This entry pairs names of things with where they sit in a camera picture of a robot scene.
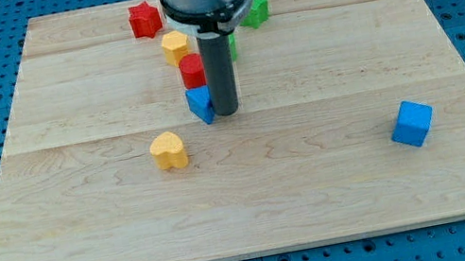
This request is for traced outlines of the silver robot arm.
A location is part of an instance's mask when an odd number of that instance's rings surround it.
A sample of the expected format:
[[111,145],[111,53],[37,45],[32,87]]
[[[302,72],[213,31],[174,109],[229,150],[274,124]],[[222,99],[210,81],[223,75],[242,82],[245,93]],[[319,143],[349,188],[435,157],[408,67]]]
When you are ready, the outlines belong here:
[[253,0],[160,0],[167,22],[195,37],[216,115],[239,107],[229,36],[250,13]]

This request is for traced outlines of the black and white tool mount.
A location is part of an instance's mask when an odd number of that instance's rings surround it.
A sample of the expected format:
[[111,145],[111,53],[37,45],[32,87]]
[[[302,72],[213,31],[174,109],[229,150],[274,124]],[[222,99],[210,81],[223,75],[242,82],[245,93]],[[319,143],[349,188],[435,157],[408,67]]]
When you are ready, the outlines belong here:
[[203,12],[185,12],[160,0],[167,24],[177,31],[202,40],[227,36],[246,19],[253,0],[232,0],[219,9]]

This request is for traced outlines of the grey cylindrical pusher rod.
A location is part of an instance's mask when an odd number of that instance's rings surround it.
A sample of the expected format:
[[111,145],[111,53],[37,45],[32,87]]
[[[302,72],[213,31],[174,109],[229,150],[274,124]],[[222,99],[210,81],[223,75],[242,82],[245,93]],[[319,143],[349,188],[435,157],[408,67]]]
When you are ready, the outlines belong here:
[[214,112],[229,116],[239,105],[228,37],[199,38],[197,44]]

